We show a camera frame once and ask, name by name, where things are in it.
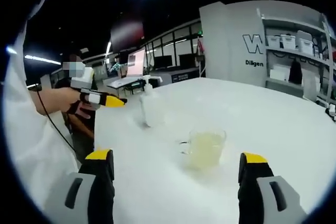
white table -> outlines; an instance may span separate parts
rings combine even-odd
[[[133,96],[123,108],[96,114],[96,148],[112,148],[115,223],[238,223],[241,152],[265,157],[301,196],[310,213],[332,183],[336,125],[316,104],[266,88],[197,78],[155,89],[167,123],[151,129]],[[195,125],[227,132],[221,165],[208,175],[186,173],[177,142]]]
[[[125,86],[131,85],[133,83],[139,82],[142,80],[142,77],[136,76],[136,77],[125,77],[125,78],[119,78],[117,80],[112,81],[108,85],[106,85],[109,88],[113,88],[117,91],[117,94],[119,96],[119,89],[124,88]]]

glass window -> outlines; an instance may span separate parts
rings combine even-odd
[[[162,37],[162,43],[166,44],[173,41],[173,33],[167,34]]]
[[[189,27],[176,30],[174,33],[175,33],[175,40],[182,38],[182,37],[189,36]]]
[[[154,49],[154,56],[155,57],[162,56],[162,47],[158,47]]]
[[[64,71],[63,70],[59,71],[58,72],[58,79],[61,80],[61,79],[64,79],[64,77],[65,77]]]
[[[160,39],[155,40],[153,43],[154,43],[154,48],[161,46]]]
[[[201,22],[195,23],[191,25],[191,34],[197,34],[198,32],[202,31]]]
[[[175,57],[174,57],[174,45],[173,43],[169,43],[167,45],[165,45],[163,47],[163,55],[167,56],[167,55],[170,55],[172,56],[172,63],[173,63],[173,66],[176,66],[176,63],[175,63]]]
[[[176,43],[177,66],[180,66],[180,55],[186,54],[191,54],[190,40]]]
[[[153,66],[154,65],[154,60],[153,60],[153,48],[152,48],[152,43],[147,44],[147,59],[148,59],[148,65]]]
[[[51,83],[51,87],[54,88],[56,83],[58,81],[58,76],[57,73],[53,74],[50,76],[50,83]]]

shelving unit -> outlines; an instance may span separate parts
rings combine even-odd
[[[284,85],[284,86],[288,86],[290,88],[294,88],[294,89],[298,89],[298,90],[303,91],[303,86],[302,85],[297,85],[297,84],[294,84],[294,83],[290,83],[288,81],[281,81],[281,80],[272,79],[272,78],[269,78],[269,77],[266,78],[266,81],[276,83],[276,84],[280,84],[280,85]]]
[[[311,35],[321,36],[325,34],[325,31],[317,26],[312,26],[308,23],[291,20],[287,18],[279,18],[279,17],[262,17],[262,22],[266,27],[269,28],[280,28],[280,29],[288,29],[288,30],[301,30]]]
[[[322,60],[320,58],[314,57],[313,55],[305,54],[303,52],[299,52],[299,51],[296,51],[296,50],[290,50],[290,49],[285,49],[285,48],[272,48],[272,47],[269,47],[269,46],[266,46],[266,50],[275,51],[275,52],[283,52],[285,54],[294,55],[294,56],[297,56],[297,57],[300,57],[300,58],[304,58],[304,59],[307,59],[307,60],[312,60],[312,61],[324,64],[326,66],[329,66],[329,63],[326,60]]]
[[[333,81],[333,74],[334,74],[333,72],[334,70],[336,70],[336,67],[333,65],[332,46],[336,47],[336,39],[330,36],[329,31],[326,26],[324,15],[321,15],[322,22],[321,22],[321,27],[319,27],[319,26],[314,26],[314,25],[311,25],[305,22],[300,22],[297,20],[292,20],[292,19],[287,19],[287,18],[270,17],[270,16],[265,17],[264,15],[260,14],[259,9],[257,9],[257,13],[260,16],[262,20],[262,24],[264,26],[265,40],[266,40],[266,35],[267,35],[266,28],[270,28],[270,29],[280,29],[280,30],[287,30],[287,31],[302,30],[304,32],[310,33],[314,37],[320,38],[321,41],[323,40],[324,42],[327,43],[327,50],[329,53],[327,60],[323,60],[313,55],[305,54],[303,52],[299,52],[296,50],[290,50],[290,49],[285,49],[285,48],[272,48],[269,46],[266,46],[266,53],[270,51],[280,52],[280,53],[291,55],[292,57],[298,57],[300,59],[305,59],[308,62],[317,63],[316,66],[318,66],[321,70],[320,73],[323,73],[324,68],[329,69],[329,82],[328,82],[327,95],[324,95],[323,93],[321,93],[321,94],[318,94],[318,96],[325,99],[327,102],[330,102],[331,101],[330,96],[332,92],[332,81]],[[287,88],[295,89],[297,91],[303,91],[303,86],[289,83],[287,81],[271,79],[268,77],[266,79],[266,86],[267,86],[267,83],[281,85]]]

dark ceiling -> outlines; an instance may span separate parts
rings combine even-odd
[[[120,17],[138,13],[144,24],[145,39],[199,17],[198,9],[209,3],[249,0],[46,0],[27,27],[25,54],[60,61],[70,47],[88,48],[84,58],[102,54],[110,29]],[[333,6],[327,0],[280,0],[303,4],[326,13],[335,22]],[[25,60],[27,77],[58,69],[58,65]]]

